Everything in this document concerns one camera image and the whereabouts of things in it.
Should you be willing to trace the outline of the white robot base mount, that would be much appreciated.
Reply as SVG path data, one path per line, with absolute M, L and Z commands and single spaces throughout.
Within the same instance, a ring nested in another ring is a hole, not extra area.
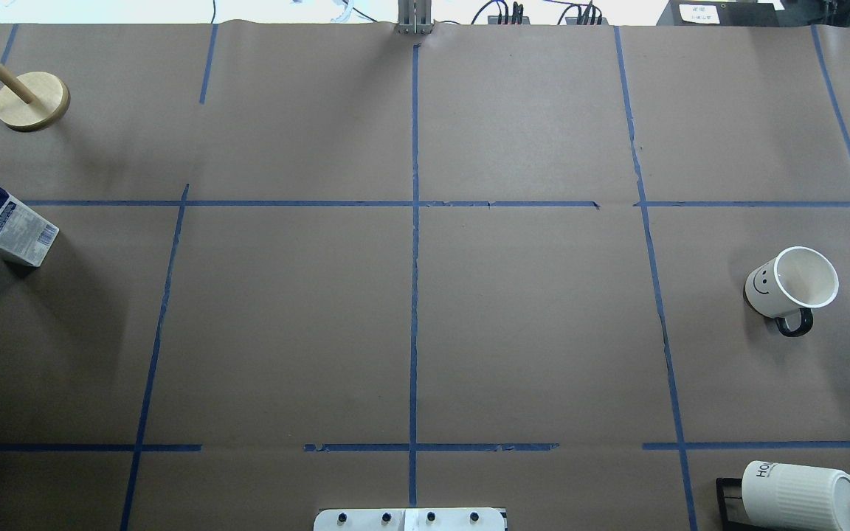
M 322 510 L 314 530 L 507 530 L 495 507 L 396 507 Z

